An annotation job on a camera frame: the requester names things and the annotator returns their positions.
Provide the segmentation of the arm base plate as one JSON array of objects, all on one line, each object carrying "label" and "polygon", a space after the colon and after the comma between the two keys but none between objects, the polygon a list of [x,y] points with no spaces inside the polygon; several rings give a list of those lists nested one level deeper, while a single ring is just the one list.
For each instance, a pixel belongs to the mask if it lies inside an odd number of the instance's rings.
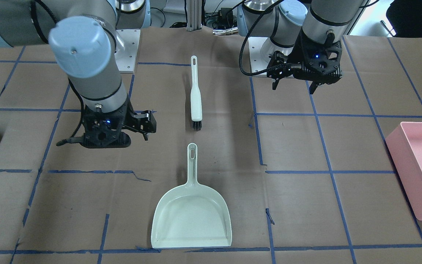
[{"label": "arm base plate", "polygon": [[269,37],[249,37],[249,58],[251,72],[263,71],[267,68],[271,55],[280,47],[275,45]]},{"label": "arm base plate", "polygon": [[139,29],[116,30],[116,65],[120,73],[134,73],[140,43]]}]

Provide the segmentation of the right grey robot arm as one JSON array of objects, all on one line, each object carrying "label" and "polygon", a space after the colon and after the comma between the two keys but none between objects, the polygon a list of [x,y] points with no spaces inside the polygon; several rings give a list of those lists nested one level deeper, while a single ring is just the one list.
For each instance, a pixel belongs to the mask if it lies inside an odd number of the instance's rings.
[{"label": "right grey robot arm", "polygon": [[121,29],[147,27],[147,0],[0,0],[0,47],[48,44],[81,104],[74,133],[57,146],[78,143],[86,148],[130,145],[124,129],[155,133],[153,113],[134,112],[117,66]]}]

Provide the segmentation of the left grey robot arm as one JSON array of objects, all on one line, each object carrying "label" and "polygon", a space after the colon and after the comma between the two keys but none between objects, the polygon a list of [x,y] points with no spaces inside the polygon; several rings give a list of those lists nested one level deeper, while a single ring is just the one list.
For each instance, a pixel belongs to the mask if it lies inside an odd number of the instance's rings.
[{"label": "left grey robot arm", "polygon": [[[265,74],[275,90],[279,81],[293,76],[310,81],[309,93],[342,78],[341,38],[362,8],[363,0],[243,0],[237,6],[237,27],[244,37],[239,68],[246,76]],[[268,64],[246,71],[243,52],[250,37],[266,37]]]}]

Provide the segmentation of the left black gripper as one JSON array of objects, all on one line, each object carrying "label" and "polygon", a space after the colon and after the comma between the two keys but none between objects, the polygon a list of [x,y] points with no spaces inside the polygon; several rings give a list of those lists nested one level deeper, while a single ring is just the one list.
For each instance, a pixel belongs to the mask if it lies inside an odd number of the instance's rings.
[{"label": "left black gripper", "polygon": [[[276,90],[282,78],[293,76],[297,80],[301,80],[305,76],[302,39],[302,37],[297,37],[291,52],[287,55],[279,50],[271,55],[267,66],[267,77],[272,79],[272,90]],[[309,94],[313,95],[320,85],[323,85],[323,83],[312,81],[308,88]]]}]

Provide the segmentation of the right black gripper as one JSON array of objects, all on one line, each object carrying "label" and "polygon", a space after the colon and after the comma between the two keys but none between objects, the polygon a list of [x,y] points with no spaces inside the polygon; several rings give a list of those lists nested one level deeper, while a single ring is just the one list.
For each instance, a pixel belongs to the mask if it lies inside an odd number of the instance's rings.
[{"label": "right black gripper", "polygon": [[149,134],[157,132],[157,121],[152,110],[136,113],[133,110],[131,101],[126,99],[118,108],[120,121],[118,131],[129,130],[143,135],[145,141],[149,140]]}]

